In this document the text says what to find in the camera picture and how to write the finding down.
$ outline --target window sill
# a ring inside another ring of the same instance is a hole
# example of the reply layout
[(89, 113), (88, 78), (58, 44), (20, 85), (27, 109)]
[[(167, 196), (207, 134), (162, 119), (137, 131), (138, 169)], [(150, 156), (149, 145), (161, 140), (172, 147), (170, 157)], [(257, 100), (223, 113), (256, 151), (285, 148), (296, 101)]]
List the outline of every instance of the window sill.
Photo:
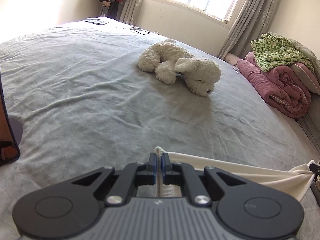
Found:
[(152, 0), (152, 1), (166, 3), (166, 4), (169, 4), (169, 5), (172, 5), (172, 6), (187, 10), (189, 12), (193, 12), (193, 13), (201, 15), (201, 16), (209, 19), (209, 20), (212, 20), (213, 22), (216, 22), (219, 25), (222, 25), (223, 27), (225, 27), (227, 29), (231, 28), (231, 23), (230, 22), (224, 22), (224, 21), (222, 21), (220, 19), (216, 19), (214, 17), (211, 17), (211, 16), (207, 15), (204, 11), (202, 11), (202, 10), (200, 10), (198, 8), (191, 7), (191, 6), (188, 6), (186, 4), (179, 3), (179, 2), (176, 2), (176, 1), (172, 1), (172, 0)]

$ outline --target plush dog's leg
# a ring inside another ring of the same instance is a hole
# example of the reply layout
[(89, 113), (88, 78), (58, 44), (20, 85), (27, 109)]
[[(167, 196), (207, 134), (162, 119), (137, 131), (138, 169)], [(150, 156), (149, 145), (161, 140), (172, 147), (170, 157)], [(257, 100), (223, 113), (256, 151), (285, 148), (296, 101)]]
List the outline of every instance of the plush dog's leg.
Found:
[(173, 84), (177, 79), (176, 72), (174, 71), (174, 63), (174, 60), (160, 63), (158, 67), (156, 67), (156, 78), (167, 85)]
[(160, 55), (153, 49), (146, 49), (139, 57), (138, 67), (144, 72), (154, 72), (159, 65)]

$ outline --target plush dog's head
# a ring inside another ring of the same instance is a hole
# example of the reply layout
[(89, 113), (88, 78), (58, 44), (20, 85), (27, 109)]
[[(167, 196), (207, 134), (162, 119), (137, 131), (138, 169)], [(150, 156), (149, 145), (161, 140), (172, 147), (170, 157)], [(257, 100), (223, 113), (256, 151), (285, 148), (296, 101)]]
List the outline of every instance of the plush dog's head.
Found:
[(207, 58), (181, 58), (174, 69), (184, 75), (186, 84), (192, 92), (203, 97), (213, 92), (214, 84), (221, 76), (219, 66)]

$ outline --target gray curtain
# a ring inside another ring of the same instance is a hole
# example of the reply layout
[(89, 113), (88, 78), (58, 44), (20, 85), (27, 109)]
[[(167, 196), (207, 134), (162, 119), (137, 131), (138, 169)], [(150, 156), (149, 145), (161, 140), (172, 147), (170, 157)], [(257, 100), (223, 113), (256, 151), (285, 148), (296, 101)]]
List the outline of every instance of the gray curtain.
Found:
[(142, 0), (124, 0), (119, 3), (116, 20), (135, 25), (138, 19)]
[(229, 52), (244, 58), (251, 51), (250, 41), (266, 33), (268, 24), (279, 0), (246, 0), (239, 16), (231, 27), (218, 57)]

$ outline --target gray ribbed surface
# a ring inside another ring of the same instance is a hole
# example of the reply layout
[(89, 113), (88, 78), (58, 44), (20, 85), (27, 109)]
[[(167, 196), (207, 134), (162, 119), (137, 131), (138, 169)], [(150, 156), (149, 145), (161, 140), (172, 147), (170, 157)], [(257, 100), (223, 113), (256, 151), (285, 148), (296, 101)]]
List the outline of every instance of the gray ribbed surface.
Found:
[(124, 207), (108, 208), (94, 227), (70, 240), (209, 239), (241, 240), (223, 229), (210, 209), (195, 208), (184, 198), (132, 198)]

